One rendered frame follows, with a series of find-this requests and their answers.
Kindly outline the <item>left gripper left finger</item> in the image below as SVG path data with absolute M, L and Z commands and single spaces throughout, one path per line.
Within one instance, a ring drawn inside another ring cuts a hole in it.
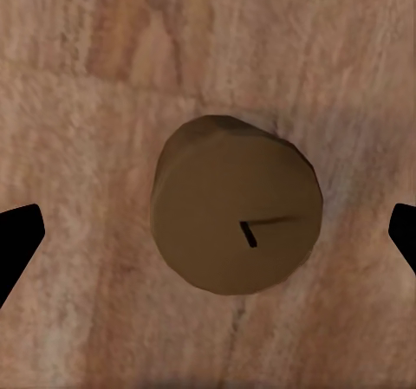
M 45 236 L 38 204 L 0 213 L 0 307 Z

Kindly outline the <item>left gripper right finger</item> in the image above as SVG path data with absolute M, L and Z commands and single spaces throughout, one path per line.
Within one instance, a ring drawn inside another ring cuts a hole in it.
M 396 204 L 387 231 L 416 274 L 416 207 Z

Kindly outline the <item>pillar candle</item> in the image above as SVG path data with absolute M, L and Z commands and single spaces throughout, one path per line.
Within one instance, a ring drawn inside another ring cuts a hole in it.
M 151 235 L 194 287 L 254 295 L 307 261 L 323 209 L 315 169 L 294 143 L 230 115 L 204 115 L 161 150 Z

